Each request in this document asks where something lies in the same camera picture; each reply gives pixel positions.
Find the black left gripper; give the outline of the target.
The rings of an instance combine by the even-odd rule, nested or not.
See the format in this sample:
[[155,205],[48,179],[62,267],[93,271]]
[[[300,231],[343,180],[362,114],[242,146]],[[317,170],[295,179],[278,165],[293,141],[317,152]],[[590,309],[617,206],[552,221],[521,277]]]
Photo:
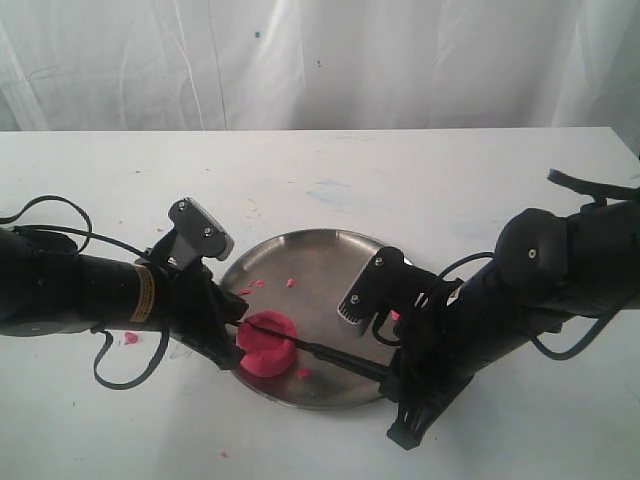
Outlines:
[[236,369],[243,351],[231,340],[224,325],[235,325],[249,309],[238,295],[221,289],[213,275],[195,257],[182,270],[170,263],[153,264],[139,258],[134,263],[140,293],[134,308],[136,331],[160,332],[216,364]]

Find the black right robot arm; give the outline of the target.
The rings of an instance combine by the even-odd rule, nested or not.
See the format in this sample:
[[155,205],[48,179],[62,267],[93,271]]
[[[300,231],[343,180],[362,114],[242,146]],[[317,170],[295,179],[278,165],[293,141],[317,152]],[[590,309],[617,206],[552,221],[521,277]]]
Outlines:
[[601,197],[559,217],[527,209],[510,220],[486,265],[467,280],[408,266],[394,253],[384,305],[400,340],[382,393],[397,403],[388,437],[417,447],[474,375],[575,318],[593,327],[567,360],[613,317],[639,305],[639,193]]

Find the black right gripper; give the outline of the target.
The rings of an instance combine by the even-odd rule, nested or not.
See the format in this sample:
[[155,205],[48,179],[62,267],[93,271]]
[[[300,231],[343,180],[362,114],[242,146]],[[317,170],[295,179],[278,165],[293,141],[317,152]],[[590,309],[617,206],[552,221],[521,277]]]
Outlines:
[[530,308],[498,279],[436,280],[419,309],[400,316],[400,341],[389,367],[376,375],[380,395],[399,400],[387,437],[418,447],[450,404],[443,390],[527,342]]

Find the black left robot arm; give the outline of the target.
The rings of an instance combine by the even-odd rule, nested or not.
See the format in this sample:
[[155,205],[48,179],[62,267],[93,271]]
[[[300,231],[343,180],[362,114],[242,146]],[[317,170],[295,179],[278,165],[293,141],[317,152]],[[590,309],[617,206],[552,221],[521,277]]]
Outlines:
[[222,370],[243,356],[227,332],[248,308],[199,261],[185,269],[80,254],[60,233],[1,232],[1,333],[165,332]]

